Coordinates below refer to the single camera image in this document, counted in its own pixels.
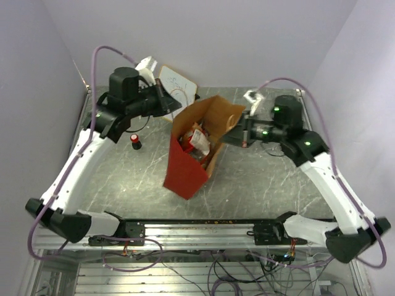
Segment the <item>red cookie snack bag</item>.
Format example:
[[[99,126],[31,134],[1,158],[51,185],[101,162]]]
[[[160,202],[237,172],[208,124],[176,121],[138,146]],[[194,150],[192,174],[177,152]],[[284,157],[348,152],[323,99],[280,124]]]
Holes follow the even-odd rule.
[[[197,160],[201,165],[206,161],[211,150],[211,144],[201,125],[193,123],[190,129],[180,136],[178,141],[183,152]]]

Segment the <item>red paper bag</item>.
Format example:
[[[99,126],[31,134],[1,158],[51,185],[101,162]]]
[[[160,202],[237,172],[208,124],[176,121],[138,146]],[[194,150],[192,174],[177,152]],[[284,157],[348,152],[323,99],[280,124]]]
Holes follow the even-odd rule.
[[[223,146],[220,138],[245,106],[221,96],[195,102],[173,120],[164,187],[188,200],[210,178]]]

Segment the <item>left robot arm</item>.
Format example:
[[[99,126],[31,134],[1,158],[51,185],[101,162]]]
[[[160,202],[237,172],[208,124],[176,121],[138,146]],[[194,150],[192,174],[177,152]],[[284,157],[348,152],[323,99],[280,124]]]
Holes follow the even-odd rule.
[[[181,108],[154,77],[150,68],[116,68],[109,90],[93,103],[74,150],[50,188],[30,198],[26,211],[35,222],[71,243],[85,236],[104,235],[112,245],[125,240],[121,218],[110,213],[80,210],[84,190],[95,167],[118,143],[136,117],[163,117]]]

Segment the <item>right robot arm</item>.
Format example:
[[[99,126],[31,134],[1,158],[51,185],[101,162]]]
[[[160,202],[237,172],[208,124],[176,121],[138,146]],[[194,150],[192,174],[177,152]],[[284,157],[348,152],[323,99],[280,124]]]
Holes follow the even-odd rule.
[[[242,148],[256,141],[279,144],[284,156],[313,182],[335,218],[327,222],[286,212],[274,220],[269,232],[277,243],[303,239],[326,247],[332,257],[349,263],[390,230],[385,217],[376,217],[359,198],[353,197],[321,136],[304,128],[303,104],[296,97],[276,97],[270,120],[256,115],[264,100],[261,93],[250,90],[244,98],[251,109],[242,113],[222,136],[222,142]]]

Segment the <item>red black marker cap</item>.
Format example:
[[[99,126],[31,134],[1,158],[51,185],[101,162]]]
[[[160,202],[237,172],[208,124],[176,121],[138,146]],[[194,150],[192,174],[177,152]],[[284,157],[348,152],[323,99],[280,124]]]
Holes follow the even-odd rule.
[[[142,143],[139,140],[139,137],[138,137],[137,134],[132,134],[130,136],[130,141],[131,141],[131,144],[132,144],[132,148],[134,150],[140,150],[140,148],[142,148]]]

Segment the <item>small whiteboard yellow frame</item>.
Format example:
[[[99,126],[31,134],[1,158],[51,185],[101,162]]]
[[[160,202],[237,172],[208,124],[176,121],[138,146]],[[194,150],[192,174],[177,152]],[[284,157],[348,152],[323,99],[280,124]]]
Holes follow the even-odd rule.
[[[187,79],[166,65],[161,66],[159,79],[164,89],[181,104],[180,109],[164,116],[166,120],[173,121],[182,110],[194,103],[198,86],[195,82]]]

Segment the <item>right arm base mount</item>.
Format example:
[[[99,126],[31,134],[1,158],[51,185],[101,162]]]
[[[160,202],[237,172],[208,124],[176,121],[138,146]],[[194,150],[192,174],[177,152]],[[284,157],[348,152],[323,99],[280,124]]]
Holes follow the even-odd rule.
[[[281,223],[258,223],[246,234],[254,238],[255,245],[291,245],[292,242],[306,245],[307,243],[304,239],[289,237]]]

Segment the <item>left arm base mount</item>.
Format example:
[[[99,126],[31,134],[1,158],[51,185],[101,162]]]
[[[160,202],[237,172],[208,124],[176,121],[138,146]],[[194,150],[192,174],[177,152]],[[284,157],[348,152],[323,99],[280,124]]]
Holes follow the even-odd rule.
[[[91,247],[112,247],[118,245],[143,246],[145,227],[140,223],[121,222],[113,235],[96,235],[88,239]]]

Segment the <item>aluminium rail frame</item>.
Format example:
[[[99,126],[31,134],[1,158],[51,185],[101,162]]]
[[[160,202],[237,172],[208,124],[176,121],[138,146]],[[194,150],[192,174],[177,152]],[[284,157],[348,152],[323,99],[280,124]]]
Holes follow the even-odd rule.
[[[286,245],[256,245],[247,232],[287,211],[329,218],[330,209],[307,176],[277,144],[225,146],[213,175],[185,200],[163,187],[171,124],[136,118],[143,146],[127,135],[104,157],[83,196],[85,210],[108,210],[146,225],[149,241],[129,247],[70,244],[37,263],[30,295],[207,295],[220,278],[243,295],[371,295],[360,263],[325,260],[314,244],[296,248],[295,270],[270,268],[265,255]]]

